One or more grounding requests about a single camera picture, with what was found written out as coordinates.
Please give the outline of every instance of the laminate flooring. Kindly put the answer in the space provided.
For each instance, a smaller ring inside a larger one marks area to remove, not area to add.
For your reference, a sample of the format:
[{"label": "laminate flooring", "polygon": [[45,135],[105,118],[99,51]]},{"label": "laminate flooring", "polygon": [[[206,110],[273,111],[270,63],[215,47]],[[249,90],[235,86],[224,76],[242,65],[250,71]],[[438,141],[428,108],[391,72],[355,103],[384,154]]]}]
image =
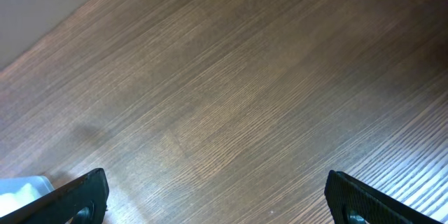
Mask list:
[{"label": "laminate flooring", "polygon": [[105,223],[331,223],[344,171],[448,223],[447,0],[90,0],[0,73],[0,175]]}]

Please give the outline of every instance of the wooden floor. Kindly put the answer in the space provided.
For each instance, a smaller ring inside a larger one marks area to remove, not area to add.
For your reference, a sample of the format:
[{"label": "wooden floor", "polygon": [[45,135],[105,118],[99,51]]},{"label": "wooden floor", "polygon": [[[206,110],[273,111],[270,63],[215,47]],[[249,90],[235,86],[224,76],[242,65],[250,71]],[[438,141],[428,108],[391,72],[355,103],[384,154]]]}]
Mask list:
[{"label": "wooden floor", "polygon": [[345,171],[448,223],[448,0],[90,0],[0,73],[0,175],[105,223],[330,223]]}]

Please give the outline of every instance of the white object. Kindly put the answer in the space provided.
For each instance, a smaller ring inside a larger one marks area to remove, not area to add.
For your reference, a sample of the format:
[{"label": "white object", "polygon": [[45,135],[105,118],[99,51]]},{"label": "white object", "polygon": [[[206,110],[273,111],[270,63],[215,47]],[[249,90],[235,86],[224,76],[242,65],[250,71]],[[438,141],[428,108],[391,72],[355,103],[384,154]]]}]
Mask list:
[{"label": "white object", "polygon": [[0,179],[0,217],[53,191],[44,176]]}]

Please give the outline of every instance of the black plastic object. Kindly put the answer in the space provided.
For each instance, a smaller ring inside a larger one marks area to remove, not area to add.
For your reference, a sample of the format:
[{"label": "black plastic object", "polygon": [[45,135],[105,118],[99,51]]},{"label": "black plastic object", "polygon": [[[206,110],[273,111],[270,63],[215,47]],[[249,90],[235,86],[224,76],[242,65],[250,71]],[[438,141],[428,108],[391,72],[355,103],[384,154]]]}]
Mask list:
[{"label": "black plastic object", "polygon": [[341,171],[330,171],[325,198],[336,224],[440,224]]},{"label": "black plastic object", "polygon": [[0,224],[101,224],[109,186],[102,168],[54,190],[2,218]]}]

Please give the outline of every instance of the brown floor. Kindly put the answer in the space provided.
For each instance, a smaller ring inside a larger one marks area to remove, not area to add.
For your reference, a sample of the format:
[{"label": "brown floor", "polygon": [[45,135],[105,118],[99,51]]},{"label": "brown floor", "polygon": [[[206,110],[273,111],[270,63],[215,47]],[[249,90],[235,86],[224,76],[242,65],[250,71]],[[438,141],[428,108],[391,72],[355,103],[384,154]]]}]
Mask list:
[{"label": "brown floor", "polygon": [[0,174],[106,223],[329,223],[342,170],[448,222],[447,0],[91,0],[0,75]]}]

